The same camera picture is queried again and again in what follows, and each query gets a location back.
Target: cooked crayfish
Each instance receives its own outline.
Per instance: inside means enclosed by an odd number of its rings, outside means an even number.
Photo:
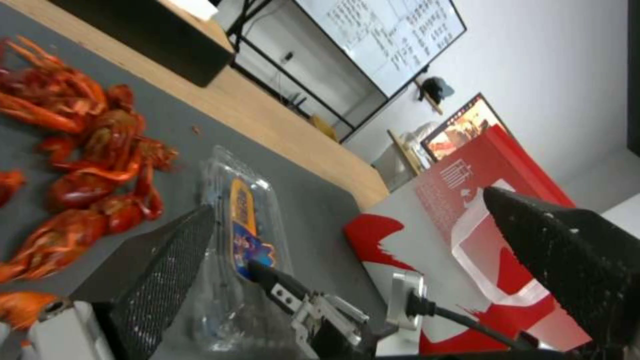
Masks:
[[[116,85],[106,93],[87,75],[46,53],[30,40],[6,45],[33,64],[0,77],[0,112],[65,133],[40,144],[54,168],[73,172],[49,191],[51,209],[86,208],[134,178],[143,161],[171,169],[177,151],[142,137],[145,119],[134,111],[133,92]],[[81,148],[76,161],[69,157]]]
[[[144,220],[155,220],[163,203],[152,184],[153,168],[145,165],[135,190],[110,195],[89,209],[69,209],[42,224],[7,263],[0,263],[0,283],[37,279],[65,268],[97,240],[122,233]]]
[[[28,124],[70,134],[82,133],[89,121],[107,110],[102,87],[64,64],[32,41],[18,37],[4,44],[33,67],[4,74],[0,81],[0,112]]]
[[[31,291],[0,293],[0,322],[15,330],[27,330],[44,307],[57,299],[55,295]]]
[[[24,184],[24,176],[19,170],[0,172],[0,207]]]
[[[3,44],[32,67],[20,72],[0,67],[0,113],[62,133],[45,139],[40,149],[49,153],[54,168],[68,173],[48,194],[51,209],[62,212],[33,232],[9,262],[0,263],[0,282],[51,274],[101,237],[155,220],[163,202],[152,184],[153,171],[171,169],[177,155],[143,136],[146,121],[135,112],[127,85],[105,92],[86,74],[28,39],[18,39],[22,45],[10,40]],[[0,61],[3,49],[0,46]],[[76,149],[81,154],[72,160]],[[113,195],[136,176],[131,193]]]

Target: gray mat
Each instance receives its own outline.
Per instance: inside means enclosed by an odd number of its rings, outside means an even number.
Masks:
[[[211,155],[215,144],[220,144],[273,185],[295,276],[310,288],[344,297],[371,314],[376,328],[381,325],[384,303],[342,235],[342,226],[359,213],[351,194],[0,4],[0,38],[14,35],[34,40],[105,86],[128,84],[136,94],[136,109],[147,118],[145,134],[178,148],[180,170],[174,174],[156,172],[155,184],[166,204],[165,214],[158,221],[144,223],[124,235],[101,239],[58,274],[39,281],[4,284],[0,291],[71,293],[124,239],[155,229],[193,209],[200,188],[199,164]],[[12,64],[19,63],[16,59],[9,60]],[[191,126],[199,127],[200,135],[194,134]],[[50,217],[43,207],[44,193],[59,175],[47,169],[45,158],[34,150],[43,135],[32,126],[0,116],[0,170],[20,168],[28,179],[17,196],[0,209],[0,260],[7,260],[26,236]]]

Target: whiteboard frame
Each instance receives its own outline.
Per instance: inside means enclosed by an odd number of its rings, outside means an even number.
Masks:
[[[356,133],[356,131],[358,130],[358,128],[363,125],[364,123],[368,122],[368,120],[375,114],[377,113],[382,107],[384,107],[387,102],[393,98],[395,98],[401,91],[403,91],[410,83],[413,82],[413,80],[415,78],[418,77],[418,75],[422,74],[423,72],[425,72],[429,66],[431,65],[431,63],[433,63],[442,53],[444,53],[449,46],[451,46],[451,44],[455,43],[457,41],[457,39],[459,39],[463,34],[465,34],[467,32],[467,25],[465,24],[464,20],[462,20],[462,16],[460,16],[460,12],[458,11],[458,8],[456,7],[456,5],[453,3],[453,0],[448,0],[448,2],[451,4],[451,6],[453,7],[453,10],[456,12],[456,16],[458,17],[458,20],[460,21],[460,24],[462,25],[463,31],[456,37],[453,38],[453,40],[451,40],[447,46],[445,46],[442,50],[440,50],[437,54],[435,54],[435,56],[424,66],[422,66],[420,68],[420,70],[418,70],[418,72],[416,72],[409,80],[407,80],[407,82],[405,82],[402,86],[400,86],[399,89],[397,89],[393,94],[391,94],[391,96],[387,96],[387,94],[378,86],[378,84],[376,84],[375,81],[373,81],[372,78],[369,77],[369,75],[367,75],[364,70],[362,70],[362,68],[360,68],[360,66],[353,61],[353,59],[347,54],[347,52],[345,52],[345,50],[329,35],[326,33],[326,31],[323,29],[322,26],[320,26],[320,24],[318,24],[318,22],[313,18],[313,16],[311,16],[311,14],[307,13],[307,11],[304,9],[304,7],[302,7],[302,5],[298,2],[298,0],[292,0],[292,2],[300,9],[300,11],[302,11],[303,14],[305,14],[305,16],[307,18],[309,18],[309,20],[311,20],[314,25],[320,29],[320,31],[322,31],[322,34],[325,35],[326,38],[328,38],[329,40],[331,40],[331,43],[333,43],[338,50],[340,50],[340,52],[346,56],[347,59],[349,59],[349,61],[356,67],[356,69],[358,69],[358,71],[360,71],[360,73],[367,78],[367,80],[369,80],[373,86],[376,87],[376,89],[385,97],[387,98],[387,101],[385,101],[383,104],[381,104],[378,108],[376,108],[371,115],[366,118],[362,124],[359,124],[358,126],[356,126],[356,128],[353,130],[353,132],[348,136],[348,138],[353,135],[354,133]]]

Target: pile of crayfish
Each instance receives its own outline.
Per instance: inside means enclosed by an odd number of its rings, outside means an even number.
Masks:
[[[0,44],[0,113],[50,130],[52,135],[39,149],[63,175],[46,198],[55,215],[27,237],[14,257],[0,263],[0,283],[49,275],[101,237],[160,217],[164,206],[153,185],[154,169],[171,170],[178,154],[143,136],[145,119],[134,110],[127,85],[104,90],[30,40],[17,38]],[[5,51],[15,52],[30,66],[6,69]],[[128,193],[115,193],[136,178]],[[20,196],[24,182],[19,170],[0,172],[0,206]]]

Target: plastic package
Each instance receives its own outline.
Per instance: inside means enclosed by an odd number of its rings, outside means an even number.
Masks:
[[[218,226],[192,288],[193,337],[206,352],[249,357],[297,352],[289,326],[291,319],[267,299],[262,288],[236,271],[231,241],[236,224],[232,224],[230,201],[234,182],[245,184],[253,195],[257,238],[273,247],[273,266],[291,274],[272,187],[227,150],[216,146],[213,158],[203,164],[202,201],[216,206],[218,215],[214,221]]]

